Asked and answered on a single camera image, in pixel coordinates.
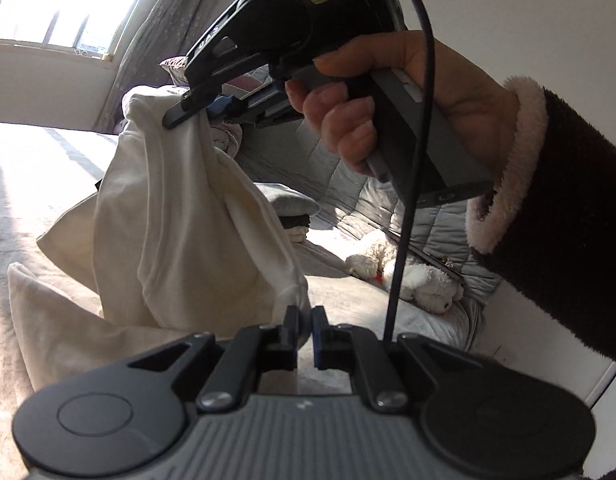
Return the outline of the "dark fleece sleeve forearm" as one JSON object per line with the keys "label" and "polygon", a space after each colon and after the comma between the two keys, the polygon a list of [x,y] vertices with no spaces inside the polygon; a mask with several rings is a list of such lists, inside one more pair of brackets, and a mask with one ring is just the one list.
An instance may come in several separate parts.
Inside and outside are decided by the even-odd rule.
{"label": "dark fleece sleeve forearm", "polygon": [[616,146],[528,77],[501,183],[466,208],[475,257],[616,361]]}

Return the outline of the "person's right hand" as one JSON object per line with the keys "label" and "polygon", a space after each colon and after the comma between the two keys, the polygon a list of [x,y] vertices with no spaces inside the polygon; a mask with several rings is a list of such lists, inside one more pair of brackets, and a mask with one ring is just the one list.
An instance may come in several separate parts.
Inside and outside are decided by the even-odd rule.
{"label": "person's right hand", "polygon": [[[441,42],[435,44],[434,100],[463,148],[490,172],[494,182],[503,177],[511,151],[517,96],[488,74]],[[425,76],[422,32],[389,32],[355,38],[344,47],[314,60],[317,70],[335,79],[332,84],[309,91],[298,80],[285,90],[297,112],[305,116],[327,149],[359,174],[371,173],[366,159],[374,150],[376,131],[371,125],[372,99],[348,96],[344,78],[379,68],[404,70],[418,86]]]}

